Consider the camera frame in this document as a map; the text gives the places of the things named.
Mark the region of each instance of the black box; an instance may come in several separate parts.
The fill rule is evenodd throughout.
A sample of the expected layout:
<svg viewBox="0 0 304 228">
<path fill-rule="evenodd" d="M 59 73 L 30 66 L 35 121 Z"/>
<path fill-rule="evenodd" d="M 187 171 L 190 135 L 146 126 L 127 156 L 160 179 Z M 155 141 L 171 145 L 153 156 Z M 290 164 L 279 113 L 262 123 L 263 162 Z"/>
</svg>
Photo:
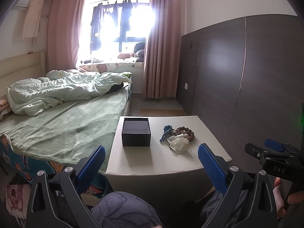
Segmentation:
<svg viewBox="0 0 304 228">
<path fill-rule="evenodd" d="M 151 130 L 148 118 L 125 118 L 123 125 L 123 146 L 150 146 Z"/>
</svg>

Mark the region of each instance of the blue gripper pad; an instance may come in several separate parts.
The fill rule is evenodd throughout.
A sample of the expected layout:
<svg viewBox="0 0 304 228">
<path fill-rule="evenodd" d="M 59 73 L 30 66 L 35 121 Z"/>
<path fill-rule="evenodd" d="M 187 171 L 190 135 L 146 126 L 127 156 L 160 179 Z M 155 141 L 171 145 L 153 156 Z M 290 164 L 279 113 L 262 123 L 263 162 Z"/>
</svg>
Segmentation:
<svg viewBox="0 0 304 228">
<path fill-rule="evenodd" d="M 199 146 L 198 156 L 215 189 L 224 195 L 228 190 L 226 184 L 227 175 L 219 166 L 214 158 L 215 155 L 205 143 Z"/>
<path fill-rule="evenodd" d="M 279 142 L 276 142 L 274 140 L 270 140 L 270 139 L 266 139 L 264 141 L 264 145 L 268 148 L 271 148 L 277 152 L 283 152 L 284 151 L 284 147 L 283 147 L 283 144 L 279 143 Z"/>
<path fill-rule="evenodd" d="M 75 189 L 79 195 L 88 190 L 94 177 L 102 166 L 105 160 L 105 148 L 103 146 L 99 146 L 94 154 L 89 157 L 90 158 L 75 179 Z"/>
</svg>

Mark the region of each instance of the hanging clothes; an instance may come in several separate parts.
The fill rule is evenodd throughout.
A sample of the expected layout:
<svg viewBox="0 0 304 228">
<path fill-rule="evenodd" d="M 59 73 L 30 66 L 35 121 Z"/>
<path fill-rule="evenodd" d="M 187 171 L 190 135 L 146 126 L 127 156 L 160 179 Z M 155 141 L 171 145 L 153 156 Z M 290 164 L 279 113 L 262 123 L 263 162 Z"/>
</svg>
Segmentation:
<svg viewBox="0 0 304 228">
<path fill-rule="evenodd" d="M 138 7 L 138 0 L 136 0 L 136 3 L 134 4 L 135 8 Z"/>
<path fill-rule="evenodd" d="M 133 3 L 131 0 L 123 2 L 123 9 L 121 11 L 120 19 L 120 40 L 127 42 L 127 32 L 130 31 L 130 17 L 132 15 Z"/>
<path fill-rule="evenodd" d="M 108 15 L 112 17 L 115 27 L 118 27 L 118 8 L 119 6 L 116 1 L 115 4 L 113 5 L 113 12 L 112 13 L 110 11 L 106 12 Z"/>
<path fill-rule="evenodd" d="M 100 31 L 103 23 L 104 11 L 103 4 L 98 4 L 93 9 L 93 16 L 91 22 L 91 51 L 98 50 L 101 48 Z"/>
</svg>

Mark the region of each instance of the white table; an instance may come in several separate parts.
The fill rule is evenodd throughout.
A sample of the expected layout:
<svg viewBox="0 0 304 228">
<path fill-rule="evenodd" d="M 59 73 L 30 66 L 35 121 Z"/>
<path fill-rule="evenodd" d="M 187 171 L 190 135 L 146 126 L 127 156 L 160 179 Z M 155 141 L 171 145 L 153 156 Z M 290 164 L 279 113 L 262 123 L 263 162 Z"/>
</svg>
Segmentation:
<svg viewBox="0 0 304 228">
<path fill-rule="evenodd" d="M 226 162 L 231 157 L 197 116 L 149 117 L 150 147 L 123 147 L 121 132 L 125 117 L 120 117 L 108 162 L 106 177 L 114 191 L 132 193 L 157 209 L 180 206 L 204 197 L 212 184 L 197 156 L 206 143 Z M 160 143 L 165 125 L 188 127 L 195 134 L 187 151 L 177 154 Z"/>
</svg>

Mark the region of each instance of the white towel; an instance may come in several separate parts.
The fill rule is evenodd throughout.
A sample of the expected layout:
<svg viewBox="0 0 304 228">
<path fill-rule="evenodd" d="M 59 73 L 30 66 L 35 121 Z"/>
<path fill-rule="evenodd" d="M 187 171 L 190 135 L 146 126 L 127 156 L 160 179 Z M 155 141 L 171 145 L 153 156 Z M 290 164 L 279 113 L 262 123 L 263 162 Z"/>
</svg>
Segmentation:
<svg viewBox="0 0 304 228">
<path fill-rule="evenodd" d="M 29 1 L 29 8 L 23 25 L 23 34 L 22 34 L 23 39 L 33 38 L 33 41 L 36 42 L 39 31 L 43 2 L 44 0 Z"/>
</svg>

